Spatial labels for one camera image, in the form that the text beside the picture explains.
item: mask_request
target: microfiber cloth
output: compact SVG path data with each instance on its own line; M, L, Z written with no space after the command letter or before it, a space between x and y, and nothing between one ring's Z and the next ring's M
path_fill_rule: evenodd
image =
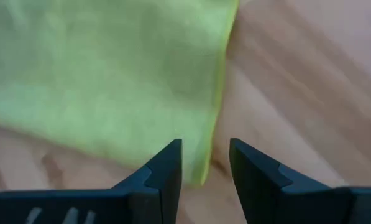
M237 0L0 0L0 126L202 184Z

